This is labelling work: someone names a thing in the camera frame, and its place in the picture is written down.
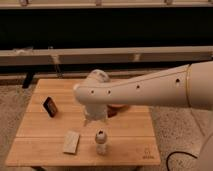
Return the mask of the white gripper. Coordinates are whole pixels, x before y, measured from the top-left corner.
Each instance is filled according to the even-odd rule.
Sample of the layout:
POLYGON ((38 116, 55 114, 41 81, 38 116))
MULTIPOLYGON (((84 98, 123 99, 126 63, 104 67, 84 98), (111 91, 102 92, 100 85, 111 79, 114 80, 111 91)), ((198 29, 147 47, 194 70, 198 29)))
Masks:
POLYGON ((104 124, 108 125, 107 106, 89 104, 84 108, 84 115, 87 120, 84 120, 83 126, 86 127, 91 121, 101 120, 104 124))

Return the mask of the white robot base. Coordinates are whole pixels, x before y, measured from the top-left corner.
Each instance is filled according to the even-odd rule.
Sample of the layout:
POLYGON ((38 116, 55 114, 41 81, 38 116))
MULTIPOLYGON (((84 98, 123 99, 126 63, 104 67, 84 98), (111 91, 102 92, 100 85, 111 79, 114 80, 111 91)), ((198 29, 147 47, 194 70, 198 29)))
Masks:
POLYGON ((187 98, 192 108, 211 112, 207 133, 197 160, 197 170, 213 171, 213 61, 189 66, 187 98))

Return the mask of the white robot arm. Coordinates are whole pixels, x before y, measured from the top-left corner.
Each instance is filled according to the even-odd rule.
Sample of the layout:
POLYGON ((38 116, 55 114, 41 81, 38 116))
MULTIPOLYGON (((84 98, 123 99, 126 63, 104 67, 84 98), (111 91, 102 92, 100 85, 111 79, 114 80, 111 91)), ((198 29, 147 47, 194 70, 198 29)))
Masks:
POLYGON ((110 81, 102 70, 93 70, 75 84, 75 99, 83 106, 85 124, 106 121, 110 104, 187 107, 188 65, 120 81, 110 81))

